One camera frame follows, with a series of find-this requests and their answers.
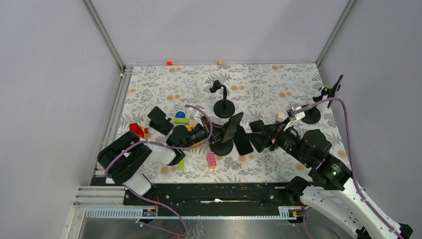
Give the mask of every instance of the wooden block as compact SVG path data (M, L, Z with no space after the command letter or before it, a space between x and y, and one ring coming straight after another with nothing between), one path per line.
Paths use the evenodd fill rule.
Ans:
M208 159L208 167L210 169L217 168L217 162L215 160L215 154L214 154L214 152L207 153L207 159Z
M277 115L277 119L276 119L276 121L278 121L278 122L282 122L282 121L284 121L285 119L286 119L286 115L285 115L284 113L279 112L279 113L278 113L278 115Z
M190 124L190 125L187 125L186 128L188 128L188 130L191 131L195 128L195 126L197 126L197 125L196 124Z
M129 130L135 132L139 137L144 138L144 131L139 127L138 123L129 124Z
M174 123L189 124L188 118L174 118Z
M182 159L178 164L177 164L177 168L179 171L184 171L185 170L185 159Z

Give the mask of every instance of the red block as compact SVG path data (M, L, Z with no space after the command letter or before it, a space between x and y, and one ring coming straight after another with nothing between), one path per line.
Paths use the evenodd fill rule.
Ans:
M138 123L129 124L129 130L135 132L139 137L144 138L144 131L139 127Z
M215 154L214 154L214 152L207 153L207 159L208 159L208 167L210 169L217 168L217 162L215 161Z

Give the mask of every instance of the black clip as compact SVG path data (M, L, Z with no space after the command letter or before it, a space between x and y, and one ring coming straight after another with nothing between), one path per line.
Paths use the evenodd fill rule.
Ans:
M157 106L151 110L148 118L151 120L149 126L164 135L168 135L174 126L170 123L171 118L166 119L166 114Z

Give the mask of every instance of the pink lego brick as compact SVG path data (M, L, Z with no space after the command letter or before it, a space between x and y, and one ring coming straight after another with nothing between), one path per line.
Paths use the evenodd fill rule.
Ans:
M208 159L208 167L210 169L217 168L217 162L215 161L215 154L214 154L214 152L207 153L207 159Z

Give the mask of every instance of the blue toy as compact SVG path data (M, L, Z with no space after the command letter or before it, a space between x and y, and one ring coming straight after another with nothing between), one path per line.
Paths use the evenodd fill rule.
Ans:
M185 117L185 113L179 111L176 113L176 118L184 118Z

